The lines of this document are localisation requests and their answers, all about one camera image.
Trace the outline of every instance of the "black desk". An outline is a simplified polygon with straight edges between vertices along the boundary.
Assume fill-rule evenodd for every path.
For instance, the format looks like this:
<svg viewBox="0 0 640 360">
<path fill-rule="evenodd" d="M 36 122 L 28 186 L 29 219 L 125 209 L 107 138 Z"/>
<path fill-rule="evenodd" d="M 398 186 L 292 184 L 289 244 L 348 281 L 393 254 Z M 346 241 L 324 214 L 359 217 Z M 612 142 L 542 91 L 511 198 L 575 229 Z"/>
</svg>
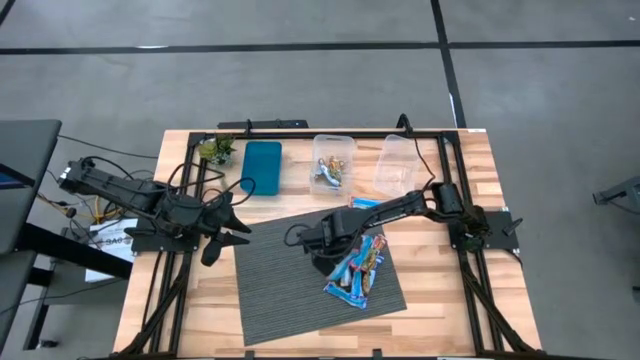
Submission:
<svg viewBox="0 0 640 360">
<path fill-rule="evenodd" d="M 59 120 L 0 121 L 0 163 L 35 181 L 33 187 L 0 190 L 0 350 L 26 284 L 50 284 L 53 273 L 33 267 L 37 254 L 123 279 L 131 273 L 132 264 L 125 260 L 26 223 L 61 125 Z M 35 348 L 46 311 L 46 305 L 38 305 L 25 349 Z"/>
</svg>

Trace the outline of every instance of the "gray carpet mat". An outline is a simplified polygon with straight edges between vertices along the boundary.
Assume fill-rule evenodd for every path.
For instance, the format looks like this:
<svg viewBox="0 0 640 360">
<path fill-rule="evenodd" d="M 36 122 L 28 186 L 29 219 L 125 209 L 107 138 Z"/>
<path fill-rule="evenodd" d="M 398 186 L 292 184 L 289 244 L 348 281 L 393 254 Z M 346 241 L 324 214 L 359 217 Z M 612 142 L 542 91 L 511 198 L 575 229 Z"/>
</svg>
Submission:
<svg viewBox="0 0 640 360">
<path fill-rule="evenodd" d="M 254 224 L 252 234 L 242 234 L 251 240 L 234 248 L 245 346 L 407 308 L 388 249 L 367 308 L 360 310 L 322 290 L 327 281 L 301 246 L 284 245 L 284 233 L 291 225 L 314 226 L 333 210 Z M 379 234 L 382 228 L 367 233 Z"/>
</svg>

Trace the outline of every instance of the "black cable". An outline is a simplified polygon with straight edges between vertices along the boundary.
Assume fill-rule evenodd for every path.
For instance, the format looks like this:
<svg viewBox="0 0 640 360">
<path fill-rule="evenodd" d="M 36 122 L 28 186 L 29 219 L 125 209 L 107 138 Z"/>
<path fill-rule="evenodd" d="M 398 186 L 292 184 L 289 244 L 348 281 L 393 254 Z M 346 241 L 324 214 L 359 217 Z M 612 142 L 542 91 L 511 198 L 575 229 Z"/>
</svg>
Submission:
<svg viewBox="0 0 640 360">
<path fill-rule="evenodd" d="M 511 255 L 513 258 L 515 258 L 516 260 L 518 260 L 518 262 L 520 263 L 520 267 L 523 268 L 524 264 L 522 263 L 522 259 L 520 259 L 520 256 L 518 256 L 516 253 L 514 253 L 513 251 L 509 250 L 509 249 L 504 249 L 504 251 L 506 251 L 509 255 Z"/>
<path fill-rule="evenodd" d="M 207 195 L 207 193 L 208 193 L 209 191 L 215 191 L 215 192 L 217 192 L 218 194 L 222 194 L 222 191 L 220 191 L 220 190 L 218 190 L 218 189 L 215 189 L 215 188 L 209 188 L 209 189 L 205 190 L 205 192 L 204 192 L 204 193 L 202 193 L 202 197 L 200 197 L 200 200 L 204 200 L 204 197 Z"/>
<path fill-rule="evenodd" d="M 109 224 L 109 225 L 107 225 L 107 226 L 101 227 L 101 228 L 100 228 L 100 230 L 98 230 L 98 232 L 99 232 L 99 231 L 102 231 L 102 230 L 104 230 L 104 229 L 106 229 L 106 228 L 110 228 L 110 227 L 112 227 L 112 226 L 114 226 L 114 225 L 116 225 L 116 224 L 119 224 L 119 223 L 120 223 L 120 222 L 122 222 L 122 220 L 124 220 L 124 219 L 125 219 L 125 218 L 118 219 L 118 220 L 116 220 L 116 221 L 115 221 L 114 223 L 112 223 L 112 224 Z M 69 225 L 69 229 L 71 229 L 71 233 L 73 233 L 73 235 L 74 235 L 74 236 L 77 236 L 77 235 L 78 235 L 78 234 L 76 234 L 76 233 L 73 231 L 73 229 L 71 228 L 71 225 Z M 82 238 L 82 237 L 80 237 L 80 238 L 77 238 L 76 240 L 81 241 L 81 240 L 83 240 L 83 238 Z"/>
<path fill-rule="evenodd" d="M 149 295 L 147 295 L 147 303 L 144 305 L 144 313 L 142 314 L 142 329 L 144 329 L 144 325 L 147 322 L 147 314 L 149 313 L 149 305 L 151 303 L 151 295 L 153 295 L 153 287 L 156 284 L 156 275 L 158 272 L 158 266 L 160 265 L 160 258 L 162 258 L 162 252 L 158 252 L 158 256 L 156 256 L 156 262 L 153 265 L 153 272 L 151 277 L 151 285 L 149 286 Z"/>
<path fill-rule="evenodd" d="M 89 291 L 89 290 L 95 290 L 95 289 L 99 289 L 99 288 L 102 288 L 102 287 L 105 287 L 105 286 L 108 286 L 108 285 L 112 285 L 112 284 L 118 283 L 118 282 L 123 281 L 123 280 L 124 279 L 117 279 L 117 280 L 109 282 L 109 283 L 96 285 L 94 287 L 90 287 L 90 288 L 87 288 L 87 289 L 81 289 L 81 290 L 70 292 L 70 293 L 64 294 L 64 295 L 45 296 L 45 297 L 41 297 L 41 298 L 37 298 L 37 299 L 26 300 L 26 301 L 23 301 L 21 303 L 18 303 L 16 305 L 10 306 L 10 307 L 0 311 L 0 316 L 4 315 L 8 311 L 13 310 L 14 308 L 20 307 L 20 306 L 22 306 L 24 304 L 32 303 L 34 301 L 48 300 L 48 299 L 62 299 L 62 298 L 65 298 L 65 297 L 68 297 L 68 296 L 71 296 L 71 295 L 79 294 L 81 292 L 85 292 L 85 291 Z"/>
<path fill-rule="evenodd" d="M 76 232 L 73 231 L 73 226 L 71 224 L 75 224 L 77 228 L 82 229 L 82 231 L 84 231 L 85 235 L 87 236 L 87 241 L 85 241 L 84 243 L 86 244 L 87 242 L 91 242 L 93 245 L 96 246 L 96 249 L 102 251 L 102 249 L 100 248 L 100 245 L 98 245 L 98 243 L 95 242 L 95 240 L 93 240 L 93 236 L 91 236 L 91 234 L 87 231 L 87 229 L 85 229 L 82 225 L 80 225 L 80 223 L 78 223 L 75 219 L 69 219 L 69 230 L 71 230 L 71 233 L 73 234 L 73 237 L 75 238 Z"/>
<path fill-rule="evenodd" d="M 56 177 L 56 175 L 51 170 L 47 169 L 47 173 L 49 175 L 51 175 L 51 177 L 53 178 L 53 181 L 55 183 L 58 183 L 58 178 Z M 96 218 L 96 215 L 93 213 L 93 210 L 91 210 L 91 206 L 89 206 L 89 204 L 87 203 L 86 199 L 80 197 L 80 195 L 77 195 L 77 194 L 71 194 L 71 195 L 75 196 L 76 198 L 78 198 L 84 204 L 84 206 L 89 210 L 89 213 L 91 214 L 92 218 L 94 218 L 94 219 Z"/>
<path fill-rule="evenodd" d="M 231 203 L 231 204 L 230 204 L 231 206 L 237 206 L 237 205 L 240 205 L 240 204 L 242 204 L 243 202 L 245 202 L 245 201 L 249 200 L 249 198 L 253 195 L 253 192 L 254 192 L 254 191 L 256 191 L 256 181 L 255 181 L 255 180 L 253 180 L 252 178 L 242 178 L 242 179 L 240 179 L 240 180 L 236 181 L 236 182 L 235 182 L 234 184 L 232 184 L 231 186 L 229 186 L 229 188 L 228 188 L 227 190 L 223 191 L 223 193 L 224 193 L 224 192 L 229 192 L 229 190 L 233 189 L 235 186 L 237 186 L 237 185 L 238 185 L 238 184 L 240 184 L 241 182 L 243 182 L 243 181 L 247 181 L 247 180 L 249 180 L 249 181 L 251 181 L 251 182 L 253 183 L 253 187 L 251 188 L 251 191 L 249 191 L 249 193 L 247 194 L 247 196 L 245 196 L 242 200 L 240 200 L 240 201 L 236 201 L 236 202 L 234 202 L 234 203 Z"/>
<path fill-rule="evenodd" d="M 617 207 L 618 209 L 624 211 L 624 212 L 628 212 L 629 214 L 633 214 L 633 215 L 640 215 L 640 211 L 635 211 L 633 209 L 629 209 L 628 207 L 624 206 L 624 205 L 620 205 L 616 202 L 614 202 L 613 200 L 609 200 L 607 202 L 607 204 L 611 204 L 615 207 Z"/>
<path fill-rule="evenodd" d="M 131 180 L 135 180 L 135 179 L 133 178 L 133 176 L 131 176 L 131 174 L 129 174 L 129 172 L 128 172 L 127 170 L 125 170 L 122 166 L 120 166 L 120 165 L 116 164 L 114 161 L 111 161 L 111 160 L 109 160 L 109 159 L 105 159 L 105 158 L 100 157 L 100 156 L 87 156 L 87 157 L 86 157 L 86 158 L 84 158 L 82 161 L 90 160 L 90 159 L 98 159 L 98 160 L 104 161 L 104 162 L 106 162 L 106 163 L 109 163 L 109 164 L 111 164 L 111 165 L 115 166 L 118 170 L 122 171 L 125 175 L 127 175 L 127 177 L 128 177 L 129 179 L 131 179 Z"/>
<path fill-rule="evenodd" d="M 422 153 L 420 153 L 420 148 L 418 147 L 418 140 L 416 138 L 413 138 L 413 141 L 416 144 L 416 152 L 418 153 L 418 156 L 420 157 L 420 160 L 422 160 L 422 163 L 424 164 L 424 167 L 426 167 L 427 171 L 429 172 L 429 174 L 431 174 L 431 179 L 429 179 L 427 181 L 427 183 L 424 185 L 424 187 L 422 187 L 422 192 L 425 192 L 425 191 L 427 191 L 429 189 L 429 185 L 431 185 L 431 182 L 433 180 L 435 180 L 436 174 L 434 174 L 433 171 L 431 171 L 431 168 L 429 167 L 429 164 L 427 164 L 427 162 L 422 157 Z"/>
<path fill-rule="evenodd" d="M 136 170 L 136 171 L 132 171 L 129 174 L 133 175 L 133 174 L 139 174 L 139 173 L 143 173 L 143 172 L 151 175 L 152 178 L 156 175 L 156 173 L 154 173 L 151 170 L 147 170 L 147 169 L 139 169 L 139 170 Z"/>
<path fill-rule="evenodd" d="M 215 177 L 212 177 L 212 178 L 208 178 L 208 179 L 199 180 L 199 181 L 194 181 L 194 182 L 191 182 L 191 183 L 186 183 L 186 184 L 180 185 L 180 186 L 171 186 L 171 182 L 173 181 L 173 178 L 178 173 L 178 170 L 182 169 L 185 165 L 187 165 L 187 163 L 182 163 L 182 164 L 176 166 L 175 169 L 173 169 L 173 172 L 171 172 L 171 175 L 169 176 L 169 180 L 167 180 L 167 185 L 168 186 L 164 191 L 167 191 L 167 193 L 169 193 L 170 190 L 185 189 L 185 188 L 188 188 L 189 186 L 200 185 L 200 184 L 207 183 L 209 181 L 220 180 L 225 176 L 225 174 L 222 171 L 211 169 L 211 168 L 209 168 L 208 166 L 205 165 L 204 166 L 205 170 L 209 170 L 211 172 L 214 172 L 214 173 L 218 174 L 218 176 L 215 176 Z M 202 166 L 200 166 L 199 164 L 194 164 L 194 163 L 191 163 L 191 166 L 195 166 L 197 168 L 202 168 Z"/>
<path fill-rule="evenodd" d="M 302 224 L 302 223 L 298 223 L 298 224 L 293 224 L 291 225 L 291 227 L 289 227 L 287 229 L 287 231 L 284 233 L 284 244 L 287 245 L 288 247 L 293 247 L 293 246 L 298 246 L 300 245 L 300 241 L 298 241 L 295 244 L 290 244 L 287 242 L 287 238 L 289 237 L 289 233 L 291 232 L 291 230 L 297 228 L 297 227 L 303 227 L 305 229 L 311 229 L 311 226 L 307 225 L 307 224 Z"/>
<path fill-rule="evenodd" d="M 104 146 L 92 144 L 92 143 L 89 143 L 89 142 L 86 142 L 86 141 L 83 141 L 83 140 L 79 140 L 79 139 L 75 139 L 75 138 L 72 138 L 72 137 L 69 137 L 69 136 L 65 136 L 65 135 L 58 135 L 58 137 L 62 138 L 62 139 L 66 139 L 66 140 L 75 141 L 77 143 L 84 144 L 84 145 L 87 145 L 87 146 L 92 146 L 92 147 L 97 148 L 97 149 L 111 151 L 111 152 L 116 153 L 116 154 L 139 157 L 139 158 L 143 158 L 143 159 L 158 159 L 157 156 L 138 155 L 138 154 L 132 154 L 132 153 L 124 152 L 124 151 L 109 149 L 109 148 L 106 148 Z"/>
</svg>

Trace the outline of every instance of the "teal container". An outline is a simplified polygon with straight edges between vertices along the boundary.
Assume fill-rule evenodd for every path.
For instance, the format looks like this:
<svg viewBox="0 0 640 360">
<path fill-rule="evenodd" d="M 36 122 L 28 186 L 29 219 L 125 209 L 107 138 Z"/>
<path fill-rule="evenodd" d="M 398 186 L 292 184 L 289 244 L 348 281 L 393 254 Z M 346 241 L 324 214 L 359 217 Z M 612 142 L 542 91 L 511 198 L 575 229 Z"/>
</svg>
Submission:
<svg viewBox="0 0 640 360">
<path fill-rule="evenodd" d="M 280 192 L 280 165 L 282 144 L 272 141 L 249 141 L 244 151 L 242 178 L 256 182 L 254 195 L 273 196 Z M 252 183 L 240 183 L 242 190 L 251 191 Z"/>
</svg>

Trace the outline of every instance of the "wooden table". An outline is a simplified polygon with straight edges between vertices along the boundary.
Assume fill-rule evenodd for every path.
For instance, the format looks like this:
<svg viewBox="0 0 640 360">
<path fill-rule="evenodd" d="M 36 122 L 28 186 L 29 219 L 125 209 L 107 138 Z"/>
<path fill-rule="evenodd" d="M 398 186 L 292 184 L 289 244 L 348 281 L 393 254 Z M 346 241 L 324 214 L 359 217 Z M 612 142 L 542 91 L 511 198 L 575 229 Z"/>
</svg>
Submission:
<svg viewBox="0 0 640 360">
<path fill-rule="evenodd" d="M 486 209 L 504 207 L 487 133 L 483 130 L 460 130 L 459 133 L 474 203 Z M 186 130 L 165 132 L 156 180 L 166 181 L 173 169 L 184 161 L 188 135 Z M 354 158 L 353 195 L 384 199 L 382 194 L 374 191 L 372 181 L 383 140 L 356 140 L 358 150 Z M 245 143 L 244 140 L 235 142 L 237 151 L 233 153 L 233 166 L 226 170 L 226 184 L 212 182 L 205 189 L 222 189 L 240 178 Z M 309 194 L 311 140 L 283 140 L 281 143 L 280 194 L 276 197 L 255 196 L 236 207 L 239 219 L 245 224 L 252 224 L 346 204 L 344 198 Z M 419 140 L 419 144 L 425 160 L 441 180 L 435 140 Z M 456 180 L 453 152 L 452 149 L 448 151 Z M 421 167 L 416 187 L 421 187 L 427 179 L 428 174 Z M 238 198 L 244 194 L 239 188 L 234 192 Z M 194 256 L 178 355 L 244 356 L 245 350 L 255 350 L 256 356 L 370 356 L 373 348 L 382 348 L 385 356 L 473 354 L 457 256 L 449 246 L 446 227 L 426 218 L 410 217 L 384 225 L 384 231 L 389 238 L 407 310 L 245 348 L 234 250 L 225 248 L 212 267 L 200 264 L 200 254 Z M 496 305 L 521 337 L 539 348 L 540 341 L 520 265 L 504 251 L 486 251 L 485 254 Z M 140 330 L 155 259 L 156 254 L 147 253 L 135 260 L 115 351 L 128 345 Z M 180 261 L 176 262 L 174 274 Z M 157 275 L 151 309 L 157 299 L 161 273 L 162 269 Z M 491 338 L 486 314 L 479 303 L 478 309 L 485 348 L 489 349 Z M 172 314 L 170 309 L 162 331 L 161 350 L 168 347 Z"/>
</svg>

